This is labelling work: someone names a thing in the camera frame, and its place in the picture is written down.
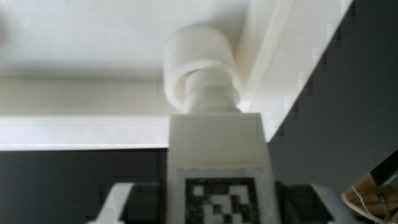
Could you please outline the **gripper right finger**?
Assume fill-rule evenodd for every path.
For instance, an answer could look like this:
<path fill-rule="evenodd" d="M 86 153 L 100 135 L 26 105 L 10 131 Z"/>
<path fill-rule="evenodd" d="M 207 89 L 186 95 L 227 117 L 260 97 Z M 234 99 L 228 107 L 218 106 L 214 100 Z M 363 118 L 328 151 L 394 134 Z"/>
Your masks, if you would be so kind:
<path fill-rule="evenodd" d="M 276 189 L 283 224 L 362 224 L 330 187 L 278 182 Z"/>

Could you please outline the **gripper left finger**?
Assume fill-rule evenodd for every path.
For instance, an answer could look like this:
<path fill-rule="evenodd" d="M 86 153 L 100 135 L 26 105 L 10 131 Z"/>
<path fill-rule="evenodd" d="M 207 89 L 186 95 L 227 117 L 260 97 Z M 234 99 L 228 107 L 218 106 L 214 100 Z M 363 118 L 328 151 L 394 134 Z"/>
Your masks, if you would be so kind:
<path fill-rule="evenodd" d="M 113 185 L 102 208 L 88 224 L 145 224 L 163 217 L 163 184 L 120 182 Z"/>

